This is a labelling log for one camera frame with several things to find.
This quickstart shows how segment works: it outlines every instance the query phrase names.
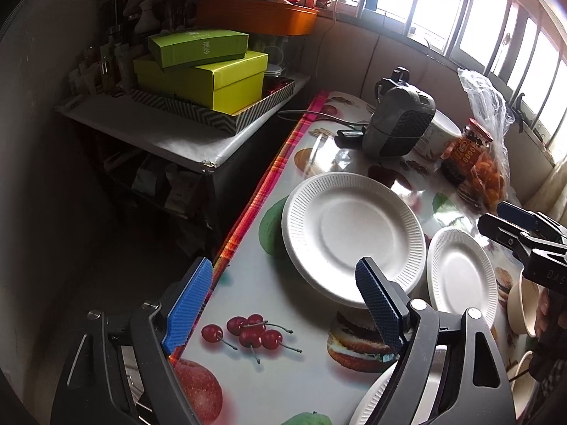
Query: red jar lid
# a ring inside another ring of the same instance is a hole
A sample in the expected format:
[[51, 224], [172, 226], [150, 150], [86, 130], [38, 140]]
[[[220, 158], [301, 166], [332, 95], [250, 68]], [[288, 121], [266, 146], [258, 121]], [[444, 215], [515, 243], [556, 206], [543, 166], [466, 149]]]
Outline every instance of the red jar lid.
[[478, 132], [482, 137], [484, 137], [485, 140], [488, 141], [488, 143], [490, 143], [494, 140], [492, 138], [492, 135], [486, 130], [486, 128], [484, 126], [482, 126], [480, 123], [478, 123], [477, 120], [475, 120], [474, 118], [469, 118], [468, 122], [475, 129], [476, 132]]

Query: printed cherry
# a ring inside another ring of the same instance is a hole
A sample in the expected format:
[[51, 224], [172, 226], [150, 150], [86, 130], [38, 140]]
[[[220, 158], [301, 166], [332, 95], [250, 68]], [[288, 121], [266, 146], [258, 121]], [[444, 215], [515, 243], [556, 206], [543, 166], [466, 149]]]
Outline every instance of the printed cherry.
[[262, 345], [264, 346], [265, 349], [275, 350], [277, 347], [281, 345], [287, 349], [297, 351], [297, 353], [303, 352], [303, 350], [289, 347], [285, 345], [283, 342], [284, 342], [284, 338], [282, 337], [282, 334], [280, 333], [280, 331], [276, 331], [275, 329], [268, 329], [266, 332], [262, 334]]
[[203, 329], [201, 330], [201, 335], [203, 336], [203, 339], [205, 339], [209, 343], [223, 342], [232, 349], [238, 350], [237, 347], [222, 338], [224, 335], [222, 329], [216, 324], [208, 324], [203, 327]]
[[243, 347], [252, 350], [252, 354], [254, 355], [254, 358], [256, 358], [256, 363], [260, 364], [260, 358], [256, 356], [256, 352], [254, 351], [254, 349], [258, 349], [262, 346], [260, 334], [252, 328], [244, 329], [238, 336], [238, 341]]
[[259, 331], [261, 333], [263, 333], [266, 330], [266, 326], [275, 326], [276, 328], [283, 329], [288, 334], [293, 334], [293, 331], [291, 329], [286, 329], [285, 327], [280, 326], [279, 324], [268, 323], [268, 320], [264, 319], [264, 317], [262, 315], [258, 314], [258, 313], [254, 313], [254, 314], [250, 315], [247, 318], [246, 323], [243, 327], [244, 328], [259, 328]]
[[247, 323], [248, 320], [243, 316], [235, 316], [234, 318], [230, 318], [226, 322], [226, 329], [228, 329], [232, 335], [240, 335], [240, 333], [242, 332], [242, 326], [246, 325]]

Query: clear plastic bag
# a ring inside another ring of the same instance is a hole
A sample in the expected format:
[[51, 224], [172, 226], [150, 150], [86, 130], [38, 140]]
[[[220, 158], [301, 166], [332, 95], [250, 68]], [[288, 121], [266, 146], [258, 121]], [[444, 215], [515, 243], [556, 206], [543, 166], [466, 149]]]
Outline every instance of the clear plastic bag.
[[514, 123], [514, 117], [508, 114], [506, 101], [488, 78], [473, 70], [459, 69], [458, 73], [475, 120], [493, 138], [489, 151], [481, 154], [467, 175], [467, 188], [482, 200], [487, 210], [494, 212], [498, 203], [508, 198], [510, 165], [504, 136]]

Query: white tabletop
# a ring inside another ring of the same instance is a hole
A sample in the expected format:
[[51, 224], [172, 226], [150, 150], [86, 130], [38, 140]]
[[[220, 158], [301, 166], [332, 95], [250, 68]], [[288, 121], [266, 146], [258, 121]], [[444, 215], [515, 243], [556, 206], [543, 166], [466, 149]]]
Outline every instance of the white tabletop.
[[235, 136], [190, 119], [135, 102], [130, 96], [87, 96], [71, 110], [58, 112], [133, 146], [195, 171], [217, 168], [281, 109], [309, 81], [309, 76], [288, 75], [295, 80], [293, 95], [264, 113]]

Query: yellow box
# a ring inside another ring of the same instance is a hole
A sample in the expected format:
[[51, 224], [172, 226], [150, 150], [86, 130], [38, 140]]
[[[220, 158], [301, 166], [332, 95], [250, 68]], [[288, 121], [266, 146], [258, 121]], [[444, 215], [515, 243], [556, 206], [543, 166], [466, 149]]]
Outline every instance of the yellow box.
[[188, 99], [228, 114], [262, 98], [267, 66], [268, 55], [254, 51], [236, 61], [167, 70], [162, 70], [151, 55], [134, 61], [140, 89], [158, 96]]

